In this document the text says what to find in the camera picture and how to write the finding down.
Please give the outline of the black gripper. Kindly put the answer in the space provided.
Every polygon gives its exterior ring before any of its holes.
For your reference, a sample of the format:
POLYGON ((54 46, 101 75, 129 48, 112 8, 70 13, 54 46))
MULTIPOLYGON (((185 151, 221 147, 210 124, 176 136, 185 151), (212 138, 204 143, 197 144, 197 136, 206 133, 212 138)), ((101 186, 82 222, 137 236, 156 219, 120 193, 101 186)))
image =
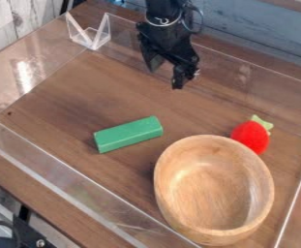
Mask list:
POLYGON ((198 56, 192 46, 192 33, 181 23, 157 27, 138 22, 136 29, 149 71, 153 73, 164 61, 170 62, 174 65, 172 88, 181 89, 197 70, 198 56))

